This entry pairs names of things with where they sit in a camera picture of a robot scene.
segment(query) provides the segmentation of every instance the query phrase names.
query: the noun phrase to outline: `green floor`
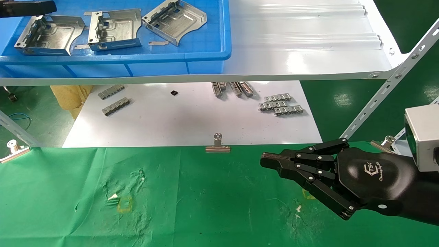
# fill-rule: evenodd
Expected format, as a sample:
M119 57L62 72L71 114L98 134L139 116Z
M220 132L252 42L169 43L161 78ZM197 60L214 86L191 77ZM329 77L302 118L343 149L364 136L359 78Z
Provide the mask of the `green floor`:
M437 19L439 1L375 0L402 52L410 52ZM407 107L429 104L439 96L439 44L417 63L384 102L352 136L352 141L381 140L403 127ZM382 80L302 81L308 103L324 141L338 138L353 118L382 85ZM0 110L6 114L26 113L32 118L28 131L51 147L62 146L73 120L62 110L49 87L13 87L19 101L10 102L0 90ZM20 120L27 126L27 120ZM0 128L0 154L12 134Z

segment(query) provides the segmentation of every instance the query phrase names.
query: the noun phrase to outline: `caster wheel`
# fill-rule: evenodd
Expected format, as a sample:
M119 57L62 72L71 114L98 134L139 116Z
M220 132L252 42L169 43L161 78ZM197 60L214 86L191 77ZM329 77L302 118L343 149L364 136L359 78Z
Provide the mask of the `caster wheel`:
M9 100L12 101L12 102L18 100L18 99L17 99L17 96L15 96L15 94L10 94L10 95L8 96L8 98L9 98Z

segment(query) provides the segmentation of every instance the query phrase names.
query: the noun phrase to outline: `yellow tape mark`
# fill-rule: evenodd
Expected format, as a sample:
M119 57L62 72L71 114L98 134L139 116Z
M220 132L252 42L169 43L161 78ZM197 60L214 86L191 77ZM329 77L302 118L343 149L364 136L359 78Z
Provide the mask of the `yellow tape mark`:
M308 199L308 200L315 200L316 199L313 195L309 194L309 192L306 191L305 189L302 189L302 194L303 194L303 197L305 197L305 199Z
M132 197L130 196L121 197L119 203L117 204L117 211L122 214L128 213L131 212L132 207L133 207Z

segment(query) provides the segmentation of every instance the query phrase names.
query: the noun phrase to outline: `metal rail part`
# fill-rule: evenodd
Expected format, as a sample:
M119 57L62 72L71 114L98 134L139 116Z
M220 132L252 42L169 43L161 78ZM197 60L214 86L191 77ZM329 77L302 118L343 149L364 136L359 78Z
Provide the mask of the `metal rail part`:
M250 85L246 81L240 81L239 86L241 86L241 90L247 97L251 97L255 93L252 87L250 87Z
M239 83L237 81L230 81L230 86L232 87L233 92L236 94L236 97L242 96L242 89L239 86Z
M221 88L218 82L212 82L212 89L216 97L221 97Z

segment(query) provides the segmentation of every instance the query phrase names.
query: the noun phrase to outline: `green mat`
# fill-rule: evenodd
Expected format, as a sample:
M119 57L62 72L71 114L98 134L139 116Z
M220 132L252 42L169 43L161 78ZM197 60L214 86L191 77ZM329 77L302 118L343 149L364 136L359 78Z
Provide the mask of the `green mat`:
M0 246L437 245L436 226L371 211L346 222L259 165L304 146L33 149L0 166Z

